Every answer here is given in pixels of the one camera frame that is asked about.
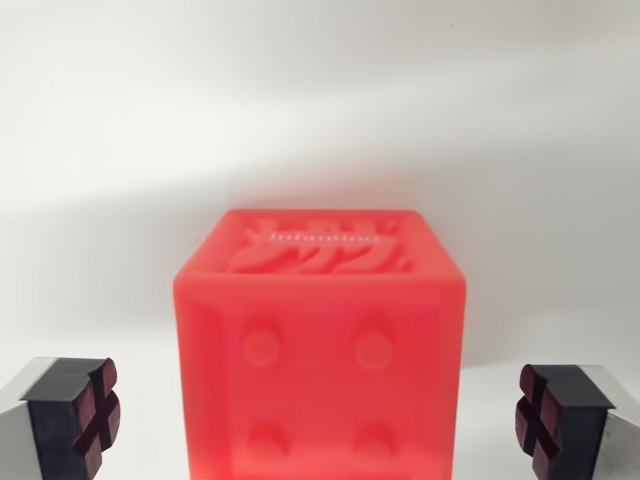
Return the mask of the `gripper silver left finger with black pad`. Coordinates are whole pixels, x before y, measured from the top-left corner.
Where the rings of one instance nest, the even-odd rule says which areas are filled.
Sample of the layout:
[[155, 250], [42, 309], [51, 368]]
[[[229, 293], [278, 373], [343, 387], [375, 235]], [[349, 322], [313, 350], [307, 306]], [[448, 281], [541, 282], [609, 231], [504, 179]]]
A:
[[3, 479], [93, 479], [121, 418], [110, 358], [35, 357], [1, 389]]

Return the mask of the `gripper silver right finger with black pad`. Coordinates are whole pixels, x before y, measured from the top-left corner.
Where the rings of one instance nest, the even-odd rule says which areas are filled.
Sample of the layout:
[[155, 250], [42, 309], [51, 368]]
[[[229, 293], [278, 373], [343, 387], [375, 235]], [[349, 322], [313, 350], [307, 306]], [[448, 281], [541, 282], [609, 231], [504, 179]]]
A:
[[515, 432], [539, 479], [637, 479], [639, 401], [603, 366], [523, 366]]

